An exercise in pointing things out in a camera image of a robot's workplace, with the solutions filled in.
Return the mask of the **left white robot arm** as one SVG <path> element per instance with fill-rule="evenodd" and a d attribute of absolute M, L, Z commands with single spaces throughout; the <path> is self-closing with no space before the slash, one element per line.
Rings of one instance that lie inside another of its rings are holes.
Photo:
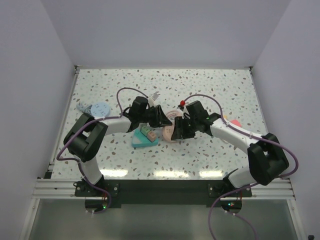
<path fill-rule="evenodd" d="M 104 137 L 130 133 L 141 124 L 147 124 L 152 128 L 173 125 L 160 105 L 151 104 L 148 98 L 137 96 L 120 116 L 95 119 L 92 115 L 84 113 L 69 130 L 63 140 L 64 147 L 75 156 L 73 160 L 77 162 L 87 182 L 85 189 L 92 196 L 99 196 L 104 190 L 104 176 L 96 159 Z"/>

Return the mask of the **blue round power strip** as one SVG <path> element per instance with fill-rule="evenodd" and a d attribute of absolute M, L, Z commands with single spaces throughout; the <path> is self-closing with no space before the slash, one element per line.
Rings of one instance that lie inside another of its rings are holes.
<path fill-rule="evenodd" d="M 111 108 L 106 102 L 94 103 L 90 108 L 90 114 L 95 118 L 105 118 L 110 115 Z"/>

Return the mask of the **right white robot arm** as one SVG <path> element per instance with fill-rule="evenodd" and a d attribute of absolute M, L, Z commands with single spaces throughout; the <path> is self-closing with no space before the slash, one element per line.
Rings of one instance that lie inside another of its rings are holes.
<path fill-rule="evenodd" d="M 171 140 L 191 139 L 196 132 L 219 138 L 247 155 L 248 165 L 233 170 L 223 179 L 222 189 L 227 196 L 233 197 L 241 187 L 254 183 L 266 186 L 289 167 L 275 135 L 251 133 L 225 120 L 219 113 L 209 114 L 198 100 L 188 104 L 182 116 L 174 118 Z"/>

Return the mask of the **pink round power strip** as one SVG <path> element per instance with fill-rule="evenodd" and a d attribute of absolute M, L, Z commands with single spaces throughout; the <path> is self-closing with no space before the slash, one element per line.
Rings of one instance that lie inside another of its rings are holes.
<path fill-rule="evenodd" d="M 162 137 L 163 139 L 168 142 L 168 143 L 176 143 L 176 140 L 172 140 L 172 135 L 174 132 L 174 124 L 170 125 L 170 126 L 164 126 L 162 128 Z"/>

